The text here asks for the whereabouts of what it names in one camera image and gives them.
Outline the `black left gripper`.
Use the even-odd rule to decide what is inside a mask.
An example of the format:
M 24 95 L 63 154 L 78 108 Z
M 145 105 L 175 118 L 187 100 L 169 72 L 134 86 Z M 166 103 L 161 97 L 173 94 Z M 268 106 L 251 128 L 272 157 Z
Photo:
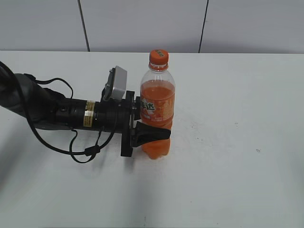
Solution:
M 101 132 L 109 132 L 106 141 L 99 145 L 101 151 L 113 138 L 115 133 L 121 134 L 121 156 L 131 157 L 133 153 L 131 130 L 134 120 L 140 120 L 141 98 L 135 96 L 134 91 L 127 91 L 121 101 L 110 99 L 96 104 L 95 126 Z M 134 145 L 167 140 L 171 136 L 169 129 L 158 128 L 137 122 L 134 129 Z

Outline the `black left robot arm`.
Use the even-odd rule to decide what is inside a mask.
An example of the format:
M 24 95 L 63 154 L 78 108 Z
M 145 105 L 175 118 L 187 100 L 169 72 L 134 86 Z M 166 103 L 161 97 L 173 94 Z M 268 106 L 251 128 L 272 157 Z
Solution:
M 49 81 L 30 74 L 14 74 L 0 66 L 0 105 L 26 118 L 39 141 L 38 130 L 88 130 L 122 136 L 121 155 L 131 157 L 133 148 L 167 140 L 170 130 L 140 122 L 140 98 L 126 90 L 127 72 L 112 68 L 100 101 L 65 97 L 47 88 Z

